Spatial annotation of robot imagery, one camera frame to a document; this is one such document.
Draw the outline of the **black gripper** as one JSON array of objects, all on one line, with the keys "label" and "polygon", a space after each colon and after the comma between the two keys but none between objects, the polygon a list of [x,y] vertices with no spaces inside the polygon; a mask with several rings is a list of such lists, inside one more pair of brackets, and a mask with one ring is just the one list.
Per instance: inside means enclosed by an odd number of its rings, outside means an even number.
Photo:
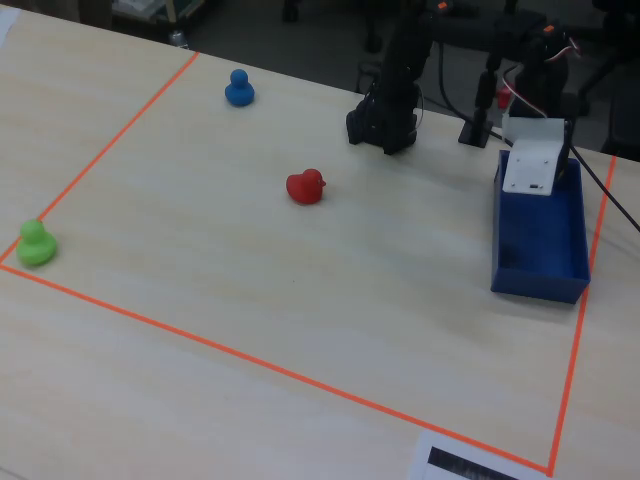
[{"label": "black gripper", "polygon": [[574,134],[574,121],[572,119],[564,120],[563,132],[564,132],[563,144],[562,144],[560,153],[558,155],[558,161],[556,165],[556,171],[555,171],[552,190],[551,190],[552,193],[555,192],[556,187],[561,183],[568,166],[569,153],[571,150],[571,146],[573,144],[573,134]]}]

